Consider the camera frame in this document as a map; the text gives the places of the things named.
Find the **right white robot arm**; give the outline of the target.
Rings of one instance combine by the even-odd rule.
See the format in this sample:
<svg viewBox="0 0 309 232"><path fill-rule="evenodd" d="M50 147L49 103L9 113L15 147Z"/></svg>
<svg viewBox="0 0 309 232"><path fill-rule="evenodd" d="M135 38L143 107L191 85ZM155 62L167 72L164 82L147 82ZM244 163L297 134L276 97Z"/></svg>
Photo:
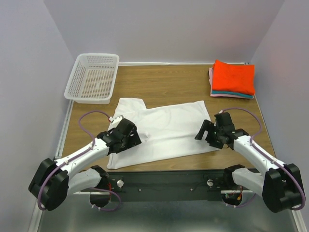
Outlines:
<svg viewBox="0 0 309 232"><path fill-rule="evenodd" d="M221 181L225 188L242 186L252 191L273 213L304 208L306 196L299 168L278 160L244 129L236 129L229 112L216 114L214 122L204 120L195 139L205 140L218 149L226 145L244 156L257 170L254 173L243 165L225 168Z"/></svg>

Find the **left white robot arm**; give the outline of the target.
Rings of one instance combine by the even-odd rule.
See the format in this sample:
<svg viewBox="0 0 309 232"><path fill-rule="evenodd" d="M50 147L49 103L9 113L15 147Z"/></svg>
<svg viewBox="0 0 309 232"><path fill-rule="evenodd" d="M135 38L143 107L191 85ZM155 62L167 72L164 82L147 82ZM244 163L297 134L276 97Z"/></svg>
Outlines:
<svg viewBox="0 0 309 232"><path fill-rule="evenodd" d="M111 121L108 131L91 136L91 142L78 151L58 160L43 160L28 187L36 197L40 210L52 211L58 208L66 197L80 190L94 188L104 190L107 179L100 169L90 168L89 164L112 153L120 153L141 144L137 126L119 116Z"/></svg>

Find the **white t shirt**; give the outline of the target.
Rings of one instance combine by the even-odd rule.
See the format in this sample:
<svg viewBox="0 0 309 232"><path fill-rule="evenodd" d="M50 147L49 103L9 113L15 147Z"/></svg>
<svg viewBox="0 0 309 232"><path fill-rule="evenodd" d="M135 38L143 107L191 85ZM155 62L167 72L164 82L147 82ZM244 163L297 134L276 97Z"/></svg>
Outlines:
<svg viewBox="0 0 309 232"><path fill-rule="evenodd" d="M137 126L141 144L110 154L109 170L215 150L206 141L195 139L203 121L210 119L204 101L147 109L142 99L120 98L114 116L123 116Z"/></svg>

